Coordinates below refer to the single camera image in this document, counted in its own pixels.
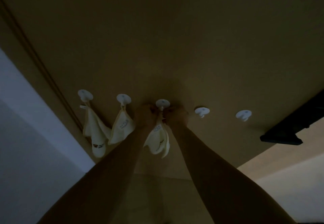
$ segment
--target forearm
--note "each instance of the forearm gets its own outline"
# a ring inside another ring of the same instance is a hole
[[[135,129],[44,215],[43,223],[107,224],[122,200],[150,131]]]
[[[295,223],[261,187],[208,148],[186,126],[171,129],[215,223]]]

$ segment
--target black metal bracket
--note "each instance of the black metal bracket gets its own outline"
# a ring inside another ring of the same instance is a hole
[[[263,142],[300,145],[296,133],[324,117],[324,90],[260,137]]]

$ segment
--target wooden panel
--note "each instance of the wooden panel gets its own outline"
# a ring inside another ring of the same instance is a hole
[[[259,136],[323,89],[324,0],[4,0],[80,121],[79,89],[112,125],[116,95],[183,103],[189,127],[234,166]],[[204,119],[193,114],[205,105]],[[252,110],[242,123],[239,110]],[[189,178],[171,137],[136,172]]]

